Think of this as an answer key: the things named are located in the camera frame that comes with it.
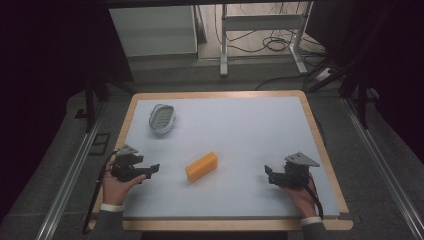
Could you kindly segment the black tripod stand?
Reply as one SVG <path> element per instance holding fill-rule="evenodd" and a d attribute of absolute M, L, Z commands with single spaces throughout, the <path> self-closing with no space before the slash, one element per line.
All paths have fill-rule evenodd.
<path fill-rule="evenodd" d="M 352 95 L 354 90 L 357 90 L 357 108 L 356 114 L 359 123 L 364 129 L 368 128 L 366 122 L 366 104 L 368 103 L 367 97 L 367 79 L 363 76 L 364 63 L 366 60 L 366 53 L 358 53 L 353 60 L 346 66 L 340 68 L 335 73 L 330 74 L 322 81 L 318 81 L 315 85 L 309 86 L 311 77 L 308 77 L 303 86 L 303 91 L 306 93 L 313 93 L 323 88 L 324 86 L 343 79 L 342 84 L 338 89 L 338 93 L 342 98 L 348 98 Z"/>
<path fill-rule="evenodd" d="M 111 92 L 108 89 L 108 84 L 112 84 L 130 95 L 137 93 L 133 87 L 129 86 L 129 83 L 134 82 L 131 73 L 128 73 L 124 79 L 120 79 L 110 76 L 105 72 L 85 69 L 82 74 L 82 79 L 84 80 L 86 112 L 78 112 L 77 117 L 87 119 L 86 133 L 94 129 L 95 122 L 98 119 L 95 113 L 94 97 L 97 97 L 101 103 L 108 102 L 111 99 Z"/>

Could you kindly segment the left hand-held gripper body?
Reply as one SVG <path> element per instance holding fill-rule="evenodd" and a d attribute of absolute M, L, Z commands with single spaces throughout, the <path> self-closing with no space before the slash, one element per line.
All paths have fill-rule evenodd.
<path fill-rule="evenodd" d="M 143 155 L 138 155 L 138 150 L 124 144 L 115 153 L 115 160 L 111 166 L 111 175 L 120 182 L 128 182 L 140 175 L 146 174 L 145 168 L 136 168 L 135 164 L 141 163 Z"/>

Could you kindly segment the person's right hand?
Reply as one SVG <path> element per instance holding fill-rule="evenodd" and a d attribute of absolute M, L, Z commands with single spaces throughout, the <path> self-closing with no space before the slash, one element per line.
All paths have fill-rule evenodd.
<path fill-rule="evenodd" d="M 309 183 L 307 188 L 291 189 L 283 187 L 283 190 L 288 194 L 302 219 L 317 217 L 314 201 L 314 198 L 316 197 L 316 188 L 312 174 L 309 174 Z"/>

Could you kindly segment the white cabinet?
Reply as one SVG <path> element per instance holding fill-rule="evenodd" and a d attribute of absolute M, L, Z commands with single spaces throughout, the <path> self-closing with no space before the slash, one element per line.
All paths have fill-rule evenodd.
<path fill-rule="evenodd" d="M 192 6 L 120 8 L 109 13 L 127 57 L 197 52 Z"/>

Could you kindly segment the metal floor rail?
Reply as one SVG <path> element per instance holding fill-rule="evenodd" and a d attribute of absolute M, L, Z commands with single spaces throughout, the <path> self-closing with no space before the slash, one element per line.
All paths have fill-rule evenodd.
<path fill-rule="evenodd" d="M 78 176 L 88 156 L 91 145 L 98 132 L 105 108 L 105 103 L 101 103 L 96 108 L 93 127 L 84 135 L 83 141 L 80 144 L 75 157 L 71 161 L 71 165 L 65 174 L 35 240 L 52 240 L 66 205 L 70 199 L 71 193 L 75 187 Z"/>
<path fill-rule="evenodd" d="M 424 221 L 419 216 L 417 208 L 414 206 L 412 200 L 406 194 L 393 171 L 390 169 L 380 148 L 372 137 L 371 132 L 366 129 L 357 118 L 357 110 L 355 109 L 354 104 L 349 99 L 342 99 L 341 102 L 345 106 L 353 125 L 364 142 L 371 159 L 373 160 L 415 240 L 424 240 Z"/>

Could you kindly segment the person's left hand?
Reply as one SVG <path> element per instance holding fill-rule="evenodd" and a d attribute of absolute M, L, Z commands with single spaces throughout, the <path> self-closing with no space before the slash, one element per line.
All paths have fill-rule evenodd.
<path fill-rule="evenodd" d="M 145 175 L 140 175 L 128 182 L 120 182 L 111 175 L 113 161 L 109 160 L 106 163 L 103 172 L 102 188 L 103 188 L 103 203 L 113 206 L 121 206 L 129 191 L 136 185 L 141 184 L 145 179 Z"/>

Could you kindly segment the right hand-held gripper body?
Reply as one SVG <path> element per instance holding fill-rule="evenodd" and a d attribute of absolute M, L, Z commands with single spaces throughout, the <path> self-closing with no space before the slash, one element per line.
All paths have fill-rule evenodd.
<path fill-rule="evenodd" d="M 273 175 L 273 183 L 277 186 L 300 188 L 309 183 L 309 168 L 320 164 L 305 154 L 298 152 L 285 158 L 283 173 Z"/>

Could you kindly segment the grey oval soap dish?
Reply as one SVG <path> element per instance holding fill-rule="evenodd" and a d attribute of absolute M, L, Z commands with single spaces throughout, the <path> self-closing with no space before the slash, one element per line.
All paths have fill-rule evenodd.
<path fill-rule="evenodd" d="M 157 104 L 150 115 L 149 127 L 156 134 L 168 133 L 176 119 L 173 106 Z"/>

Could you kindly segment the white metal stand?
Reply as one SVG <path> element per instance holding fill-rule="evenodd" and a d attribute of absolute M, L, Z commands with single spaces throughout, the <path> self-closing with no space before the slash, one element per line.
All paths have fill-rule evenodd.
<path fill-rule="evenodd" d="M 220 75 L 228 75 L 227 56 L 227 33 L 233 31 L 249 30 L 294 30 L 294 42 L 289 45 L 289 50 L 301 75 L 307 73 L 307 68 L 300 56 L 300 42 L 309 18 L 312 2 L 306 3 L 301 14 L 273 14 L 273 15 L 228 15 L 227 5 L 221 9 L 221 52 L 220 52 Z"/>

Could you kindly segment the white table mat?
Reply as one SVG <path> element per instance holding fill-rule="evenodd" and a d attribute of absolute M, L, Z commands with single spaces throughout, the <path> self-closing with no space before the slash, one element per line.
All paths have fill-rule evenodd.
<path fill-rule="evenodd" d="M 339 208 L 297 97 L 171 99 L 171 130 L 149 127 L 154 100 L 138 101 L 126 136 L 144 156 L 143 165 L 160 169 L 129 193 L 127 218 L 279 218 L 298 212 L 287 194 L 268 182 L 264 166 L 280 172 L 288 155 L 301 152 L 320 164 L 311 173 L 323 212 Z M 191 183 L 185 168 L 209 152 L 218 167 Z"/>

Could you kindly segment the orange soap bar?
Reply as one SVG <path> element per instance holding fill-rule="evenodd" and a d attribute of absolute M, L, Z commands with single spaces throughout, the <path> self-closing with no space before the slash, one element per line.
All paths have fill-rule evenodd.
<path fill-rule="evenodd" d="M 209 152 L 185 168 L 187 179 L 194 183 L 218 167 L 218 157 Z"/>

